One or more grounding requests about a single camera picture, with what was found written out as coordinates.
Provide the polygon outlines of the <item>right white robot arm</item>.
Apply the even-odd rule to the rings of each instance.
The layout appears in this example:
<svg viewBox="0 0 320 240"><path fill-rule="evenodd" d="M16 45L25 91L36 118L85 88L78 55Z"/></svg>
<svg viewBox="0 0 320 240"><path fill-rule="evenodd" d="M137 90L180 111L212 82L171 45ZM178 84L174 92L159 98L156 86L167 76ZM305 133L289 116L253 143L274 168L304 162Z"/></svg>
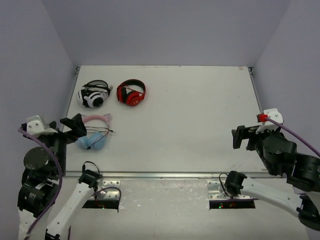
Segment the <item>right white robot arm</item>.
<svg viewBox="0 0 320 240"><path fill-rule="evenodd" d="M306 227L319 231L320 203L309 194L320 191L320 159L299 153L297 144L286 139L278 126L259 131L258 126L238 126L231 131L232 147L239 149L247 140L246 150L255 151L271 176L285 177L286 183L301 193L284 193L258 183L244 173L232 170L221 184L224 193L234 199L248 195L276 206L294 217Z"/></svg>

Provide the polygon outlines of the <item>pink blue cat-ear headphones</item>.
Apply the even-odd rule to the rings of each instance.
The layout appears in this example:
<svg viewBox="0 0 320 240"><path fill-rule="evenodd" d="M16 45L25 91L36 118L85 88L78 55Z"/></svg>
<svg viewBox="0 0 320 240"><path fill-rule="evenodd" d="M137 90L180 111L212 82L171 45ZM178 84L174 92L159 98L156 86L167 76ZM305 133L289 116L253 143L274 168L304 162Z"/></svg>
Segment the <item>pink blue cat-ear headphones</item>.
<svg viewBox="0 0 320 240"><path fill-rule="evenodd" d="M82 136L78 138L78 140L75 142L78 148L82 150L101 150L106 143L107 135L110 132L113 132L109 126L110 118L110 113L104 115L82 115L82 121L84 124L90 121L97 120L105 123L106 127L104 127L104 130L102 130L102 132L95 132L90 136Z"/></svg>

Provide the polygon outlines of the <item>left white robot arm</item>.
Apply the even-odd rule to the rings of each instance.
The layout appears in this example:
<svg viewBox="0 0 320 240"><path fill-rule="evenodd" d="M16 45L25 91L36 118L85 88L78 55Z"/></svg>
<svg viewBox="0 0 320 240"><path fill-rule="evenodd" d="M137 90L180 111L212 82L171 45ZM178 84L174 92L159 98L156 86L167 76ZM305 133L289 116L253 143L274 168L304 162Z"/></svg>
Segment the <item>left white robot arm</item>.
<svg viewBox="0 0 320 240"><path fill-rule="evenodd" d="M38 144L23 158L24 172L17 199L20 240L68 240L73 220L102 179L99 172L82 168L70 198L56 218L48 222L66 175L67 145L87 134L79 113L62 118L60 123L69 130L61 131L55 121L46 123L40 115L28 118L18 129L23 137Z"/></svg>

